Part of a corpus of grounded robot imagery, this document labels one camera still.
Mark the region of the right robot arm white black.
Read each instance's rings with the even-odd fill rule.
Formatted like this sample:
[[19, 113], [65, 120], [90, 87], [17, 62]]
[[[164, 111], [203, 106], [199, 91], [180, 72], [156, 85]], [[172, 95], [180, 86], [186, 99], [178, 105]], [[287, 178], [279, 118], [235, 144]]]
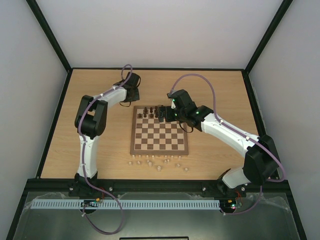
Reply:
[[225, 171], [218, 183], [218, 191], [229, 196], [236, 187], [244, 184], [262, 186], [271, 180], [271, 175], [281, 166], [273, 139], [268, 135], [257, 136], [230, 124], [207, 106], [196, 106], [189, 93], [184, 90], [168, 95], [169, 106], [158, 106], [160, 122], [185, 123], [214, 136], [236, 150], [243, 158], [242, 167]]

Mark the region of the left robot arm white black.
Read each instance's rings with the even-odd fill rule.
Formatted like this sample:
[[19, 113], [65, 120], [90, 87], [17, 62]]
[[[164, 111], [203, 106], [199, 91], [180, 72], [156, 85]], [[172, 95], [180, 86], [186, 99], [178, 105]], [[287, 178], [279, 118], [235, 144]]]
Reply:
[[93, 197], [98, 190], [97, 154], [100, 136], [106, 129], [108, 109], [119, 103], [140, 99], [138, 87], [141, 77], [133, 72], [121, 78], [109, 90], [95, 96], [81, 98], [74, 125], [80, 139], [80, 160], [69, 194], [73, 197]]

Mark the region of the wooden chess board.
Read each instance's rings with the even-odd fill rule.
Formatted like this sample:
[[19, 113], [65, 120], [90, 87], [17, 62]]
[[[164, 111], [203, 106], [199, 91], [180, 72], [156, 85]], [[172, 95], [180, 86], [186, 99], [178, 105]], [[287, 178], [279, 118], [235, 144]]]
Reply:
[[185, 124], [177, 121], [159, 122], [155, 118], [155, 106], [134, 106], [132, 116], [130, 154], [149, 156], [187, 156], [189, 154], [188, 135]]

